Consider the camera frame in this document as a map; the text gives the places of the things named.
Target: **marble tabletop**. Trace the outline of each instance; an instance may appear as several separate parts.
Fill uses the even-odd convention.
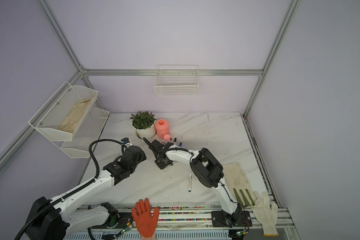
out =
[[[130,125],[130,117],[130,113],[110,114],[100,139],[120,141],[128,137],[134,145],[143,149],[147,160],[141,162],[128,178],[97,194],[86,204],[110,202],[114,205],[134,205],[144,198],[148,198],[154,206],[219,204],[212,190],[202,185],[195,176],[192,178],[192,191],[188,192],[189,165],[173,162],[173,166],[160,170],[154,163],[152,151],[136,136]],[[182,147],[190,150],[205,147],[221,164],[239,162],[252,189],[267,191],[240,113],[155,113],[155,118],[168,120],[171,137],[176,137],[177,143],[182,142]],[[149,141],[154,139],[165,142],[157,136]],[[121,146],[113,142],[100,142],[94,155],[102,169],[121,155]],[[95,173],[94,163],[90,161],[82,181]]]

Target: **mesh shelf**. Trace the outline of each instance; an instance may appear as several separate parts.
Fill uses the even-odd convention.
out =
[[[56,101],[52,108],[41,118],[36,126],[33,126],[38,132],[40,132],[49,141],[72,141],[75,137],[77,130],[83,123],[83,120],[89,113],[93,104],[96,102],[98,92],[96,90],[86,88],[84,86],[71,86],[65,90],[62,96]],[[85,112],[82,114],[81,119],[78,121],[78,125],[73,132],[65,132],[58,130],[61,123],[68,116],[74,104],[81,99],[93,98],[88,103]]]
[[[197,95],[198,90],[197,69],[157,70],[156,96]]]
[[[93,107],[72,141],[64,142],[60,149],[71,158],[88,158],[88,147],[91,142],[99,139],[108,116],[108,111]]]

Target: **orange glove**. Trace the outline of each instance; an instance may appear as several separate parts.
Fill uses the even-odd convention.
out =
[[[140,235],[145,238],[152,237],[158,220],[158,207],[155,208],[154,215],[151,216],[148,199],[146,198],[144,203],[143,200],[140,199],[139,202],[136,203],[136,209],[132,207],[132,216]]]

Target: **white marker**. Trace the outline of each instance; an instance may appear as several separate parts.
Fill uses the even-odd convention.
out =
[[[188,185],[188,192],[191,191],[192,187],[192,171],[189,172],[189,185]]]

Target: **white glove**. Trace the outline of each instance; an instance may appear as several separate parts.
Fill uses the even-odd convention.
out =
[[[276,230],[277,211],[276,203],[272,204],[272,209],[269,206],[269,196],[267,192],[263,192],[263,197],[257,192],[253,192],[256,196],[254,206],[251,207],[256,219],[263,225],[263,233],[266,237],[278,236]]]

